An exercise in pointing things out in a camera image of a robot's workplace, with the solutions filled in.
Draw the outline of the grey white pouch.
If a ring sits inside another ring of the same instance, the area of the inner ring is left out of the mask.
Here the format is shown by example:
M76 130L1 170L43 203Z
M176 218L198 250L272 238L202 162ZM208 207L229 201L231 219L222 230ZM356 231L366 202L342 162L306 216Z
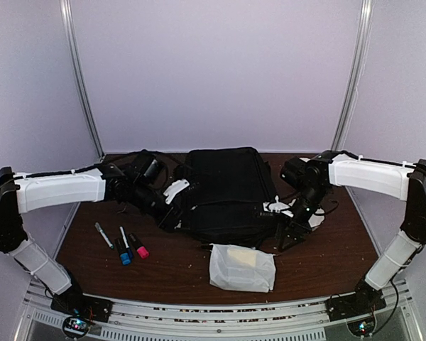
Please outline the grey white pouch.
M274 254L237 245L211 244L209 284L225 291L268 293L274 289Z

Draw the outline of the black student backpack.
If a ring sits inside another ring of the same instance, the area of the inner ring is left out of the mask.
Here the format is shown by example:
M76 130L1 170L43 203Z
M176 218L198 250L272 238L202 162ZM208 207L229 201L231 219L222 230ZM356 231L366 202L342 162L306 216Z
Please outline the black student backpack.
M264 205L277 190L271 167L255 148L190 151L173 176L190 184L174 199L182 210L176 231L203 244L256 249L275 235L277 224Z

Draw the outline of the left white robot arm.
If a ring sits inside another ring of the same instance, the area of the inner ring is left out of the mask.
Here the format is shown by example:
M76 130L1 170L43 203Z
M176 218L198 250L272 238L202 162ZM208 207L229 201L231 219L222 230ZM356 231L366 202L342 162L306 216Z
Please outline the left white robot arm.
M151 186L158 175L155 167L137 170L132 165L118 167L113 163L48 173L14 173L3 167L0 252L11 256L45 284L54 301L72 315L81 315L87 310L88 301L80 285L25 231L23 214L76 202L125 202L150 215L161 229L171 231L179 225L182 214L174 200L189 188L190 182L176 180L160 191Z

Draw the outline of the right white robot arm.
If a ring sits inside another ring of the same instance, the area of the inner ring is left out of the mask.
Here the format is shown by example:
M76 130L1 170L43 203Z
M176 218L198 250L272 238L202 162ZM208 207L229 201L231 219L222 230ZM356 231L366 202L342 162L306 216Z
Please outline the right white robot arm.
M426 245L426 160L395 163L357 156L348 151L324 151L311 159L291 158L280 177L295 189L295 201L275 197L263 204L267 215L279 218L278 249L285 251L312 231L309 220L334 187L352 187L395 197L405 202L399 232L357 283L350 298L355 313L365 313L381 290Z

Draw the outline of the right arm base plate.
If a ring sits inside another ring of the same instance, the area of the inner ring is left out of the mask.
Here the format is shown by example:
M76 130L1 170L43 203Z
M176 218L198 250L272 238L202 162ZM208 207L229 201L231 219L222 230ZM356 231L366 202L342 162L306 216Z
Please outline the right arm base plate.
M330 297L325 301L325 305L330 321L370 314L374 310L384 309L387 306L384 298L377 298L369 302L366 298L356 293Z

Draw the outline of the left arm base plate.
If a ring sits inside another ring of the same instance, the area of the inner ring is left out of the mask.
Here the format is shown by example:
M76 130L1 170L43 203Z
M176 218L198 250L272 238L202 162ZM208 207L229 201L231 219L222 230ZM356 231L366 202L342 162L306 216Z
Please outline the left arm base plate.
M81 317L88 321L107 323L111 314L113 303L103 298L85 296L80 303L70 305L64 304L59 298L52 299L50 308L52 310Z

